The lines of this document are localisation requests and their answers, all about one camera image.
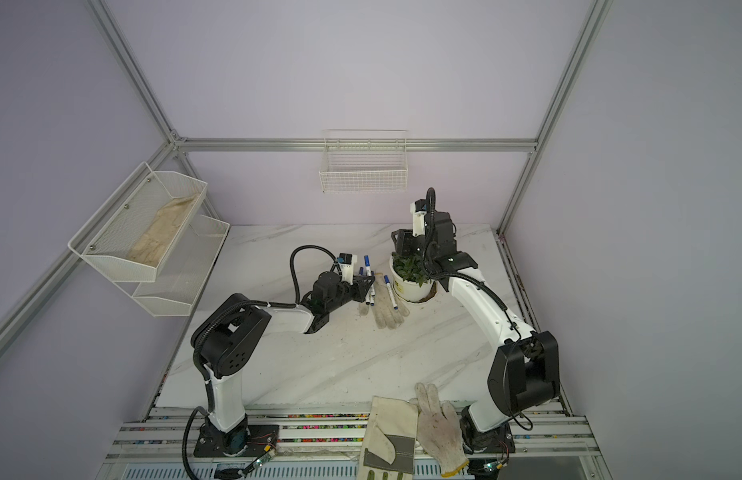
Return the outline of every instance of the mesh basket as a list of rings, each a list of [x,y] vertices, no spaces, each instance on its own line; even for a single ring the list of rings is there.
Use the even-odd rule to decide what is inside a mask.
[[[131,294],[153,316],[188,316],[201,295],[230,224],[195,215],[160,276]]]
[[[111,282],[155,282],[166,259],[206,197],[207,184],[201,180],[177,172],[150,171],[86,250],[76,252]],[[158,209],[173,198],[191,197],[195,194],[197,198],[188,207],[187,216],[156,266],[127,259],[131,249],[149,228]]]
[[[320,185],[327,193],[405,191],[409,179],[405,142],[327,142]]]

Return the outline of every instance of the white cotton glove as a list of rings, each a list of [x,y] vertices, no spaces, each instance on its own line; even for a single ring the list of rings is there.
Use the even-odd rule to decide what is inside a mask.
[[[380,330],[383,328],[389,328],[390,330],[398,328],[409,315],[409,309],[405,307],[397,296],[395,297],[395,304],[398,308],[396,309],[393,306],[393,301],[389,296],[389,290],[387,290],[387,285],[384,281],[384,274],[376,274],[374,290],[376,291],[376,297],[371,311],[376,321],[376,327]]]
[[[416,407],[404,400],[375,396],[363,436],[358,480],[412,480]]]
[[[414,390],[420,411],[416,439],[438,461],[441,476],[456,475],[469,462],[462,449],[459,416],[451,402],[443,402],[441,409],[438,389],[432,383],[426,388],[423,383],[417,383]]]

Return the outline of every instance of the table surface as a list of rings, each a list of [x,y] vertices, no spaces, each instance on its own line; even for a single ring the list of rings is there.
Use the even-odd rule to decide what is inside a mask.
[[[372,268],[389,275],[390,233],[398,228],[410,225],[232,226],[156,406],[206,405],[190,336],[232,293],[293,302],[288,258],[305,244],[325,246],[337,255],[369,255]],[[518,312],[491,227],[457,228],[459,250],[475,259],[491,289]],[[303,250],[295,265],[299,287],[307,292],[330,260],[323,252]],[[244,405],[341,408],[369,404],[375,395],[407,400],[414,397],[416,382],[434,383],[444,400],[479,398],[493,359],[477,323],[440,285],[430,301],[407,305],[411,313],[396,330],[377,329],[373,315],[361,316],[358,304],[351,302],[332,312],[317,333],[265,331],[241,370]]]

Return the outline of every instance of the white flower pot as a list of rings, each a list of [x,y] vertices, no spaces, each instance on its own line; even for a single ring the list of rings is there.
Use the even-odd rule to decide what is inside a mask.
[[[395,279],[393,282],[395,293],[408,302],[421,302],[424,297],[429,295],[429,291],[433,289],[432,280],[428,280],[426,283],[423,283],[422,286],[419,286],[416,282],[408,282],[407,280],[404,280],[397,272],[395,272],[392,257],[389,258],[389,271],[393,272],[393,278]]]

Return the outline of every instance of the robotic arm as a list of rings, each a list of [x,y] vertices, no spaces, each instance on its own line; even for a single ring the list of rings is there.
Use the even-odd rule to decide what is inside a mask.
[[[411,211],[413,228],[393,232],[395,251],[420,256],[430,278],[464,305],[495,351],[487,392],[462,413],[469,428],[488,432],[521,410],[555,398],[560,391],[555,338],[534,331],[511,312],[485,283],[472,257],[456,250],[451,216],[435,210],[433,188]],[[330,255],[315,246],[300,247],[294,254],[307,247]],[[296,286],[299,301],[293,304],[253,301],[235,293],[193,333],[193,360],[208,397],[209,415],[201,434],[213,438],[224,455],[236,456],[245,446],[247,417],[238,373],[264,331],[315,333],[328,322],[330,312],[352,300],[365,301],[374,278],[354,275],[356,261],[355,255],[340,254],[301,300]]]

